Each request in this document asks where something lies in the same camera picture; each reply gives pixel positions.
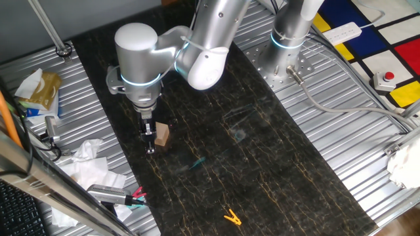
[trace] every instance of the metal rail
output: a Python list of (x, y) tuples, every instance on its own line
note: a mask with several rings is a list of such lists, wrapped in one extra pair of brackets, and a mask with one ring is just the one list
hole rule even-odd
[[(21, 170), (29, 165), (29, 153), (0, 132), (0, 169)], [(116, 216), (101, 206), (84, 189), (48, 159), (33, 158), (27, 178), (4, 175), (4, 181), (86, 224), (103, 235), (133, 236)]]

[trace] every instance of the metal grate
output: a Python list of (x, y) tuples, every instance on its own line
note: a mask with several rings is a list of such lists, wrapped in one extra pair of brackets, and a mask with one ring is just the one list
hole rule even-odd
[[(106, 157), (109, 170), (127, 177), (124, 188), (133, 193), (138, 188), (137, 181), (75, 49), (73, 49), (72, 59), (72, 62), (65, 64), (63, 59), (55, 54), (55, 48), (50, 48), (0, 66), (0, 76), (9, 90), (14, 93), (32, 70), (41, 68), (58, 73), (63, 80), (59, 90), (59, 106), (62, 114), (60, 120), (57, 121), (60, 134), (58, 146), (75, 153), (83, 141), (93, 138), (103, 139), (98, 150), (98, 157)], [(35, 125), (31, 129), (41, 134), (45, 131), (45, 125)], [(70, 159), (65, 157), (57, 162), (58, 165), (68, 163)], [(75, 227), (53, 226), (50, 206), (43, 203), (41, 209), (52, 235), (98, 235), (97, 232), (80, 223)], [(140, 232), (141, 235), (160, 235), (148, 207), (131, 210), (133, 213), (124, 221), (131, 230)]]
[[(250, 5), (234, 38), (246, 53), (269, 40), (274, 15), (256, 1)], [(326, 52), (307, 41), (304, 46)], [(350, 78), (330, 59), (302, 49), (315, 72), (305, 78), (313, 97), (329, 108), (377, 107), (359, 78)], [(269, 85), (276, 81), (267, 81)], [(420, 190), (400, 189), (389, 180), (384, 149), (401, 137), (401, 130), (388, 117), (373, 112), (326, 113), (306, 99), (301, 88), (286, 80), (274, 92), (315, 148), (321, 153), (360, 206), (378, 226), (411, 208), (420, 200)]]

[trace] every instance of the black marble mat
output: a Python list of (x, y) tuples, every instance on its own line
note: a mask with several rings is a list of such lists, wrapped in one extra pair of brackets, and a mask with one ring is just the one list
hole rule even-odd
[[(163, 79), (154, 116), (170, 124), (165, 147), (146, 155), (128, 99), (111, 95), (106, 69), (114, 33), (128, 22), (158, 34), (192, 18), (192, 5), (157, 8), (73, 39), (164, 235), (367, 235), (360, 208), (274, 93), (232, 44), (221, 80), (196, 91), (176, 73)], [(231, 208), (242, 221), (224, 219)]]

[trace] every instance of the orange clothespin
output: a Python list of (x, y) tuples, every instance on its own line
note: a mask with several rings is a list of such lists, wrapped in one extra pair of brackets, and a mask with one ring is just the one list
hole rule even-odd
[(233, 217), (224, 216), (226, 219), (230, 220), (231, 222), (234, 222), (237, 226), (240, 226), (242, 224), (241, 220), (235, 215), (235, 213), (229, 209), (230, 213), (233, 215)]

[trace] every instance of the paper towel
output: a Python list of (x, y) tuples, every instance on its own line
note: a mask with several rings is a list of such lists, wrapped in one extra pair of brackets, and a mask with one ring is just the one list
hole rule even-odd
[(28, 78), (23, 80), (18, 90), (14, 93), (15, 96), (30, 99), (35, 89), (41, 81), (42, 69), (38, 69), (32, 73)]

